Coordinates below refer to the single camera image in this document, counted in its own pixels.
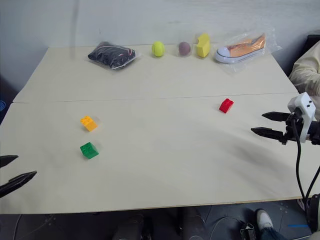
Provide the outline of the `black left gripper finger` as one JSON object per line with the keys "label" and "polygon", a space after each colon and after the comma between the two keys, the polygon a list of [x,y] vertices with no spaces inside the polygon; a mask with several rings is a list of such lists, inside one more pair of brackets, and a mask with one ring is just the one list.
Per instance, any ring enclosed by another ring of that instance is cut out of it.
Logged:
{"label": "black left gripper finger", "polygon": [[37,171],[32,171],[20,174],[10,179],[6,184],[0,186],[0,197],[2,198],[19,189],[20,187],[28,183],[36,174]]}
{"label": "black left gripper finger", "polygon": [[3,155],[0,156],[0,168],[3,168],[17,159],[18,155]]}

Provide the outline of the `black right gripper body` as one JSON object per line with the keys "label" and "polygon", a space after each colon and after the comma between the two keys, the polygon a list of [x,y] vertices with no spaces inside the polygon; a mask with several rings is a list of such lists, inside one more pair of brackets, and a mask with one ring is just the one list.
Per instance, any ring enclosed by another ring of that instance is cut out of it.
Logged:
{"label": "black right gripper body", "polygon": [[294,111],[292,113],[286,113],[283,117],[283,121],[286,124],[282,140],[283,145],[286,145],[288,141],[300,142],[300,133],[303,127],[303,118],[301,111]]}

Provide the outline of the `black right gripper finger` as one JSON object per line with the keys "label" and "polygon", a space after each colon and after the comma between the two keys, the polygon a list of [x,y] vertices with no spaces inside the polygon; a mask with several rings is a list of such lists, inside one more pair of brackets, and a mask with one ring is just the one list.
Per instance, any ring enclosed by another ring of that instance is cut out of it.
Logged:
{"label": "black right gripper finger", "polygon": [[285,113],[285,112],[271,111],[271,112],[263,113],[261,116],[271,121],[287,123],[290,121],[291,114]]}
{"label": "black right gripper finger", "polygon": [[250,129],[253,133],[264,137],[264,138],[269,138],[269,139],[273,139],[273,140],[277,140],[280,143],[287,143],[287,139],[285,138],[283,132],[281,131],[277,131],[277,130],[273,130],[271,128],[267,128],[267,127],[253,127]]}

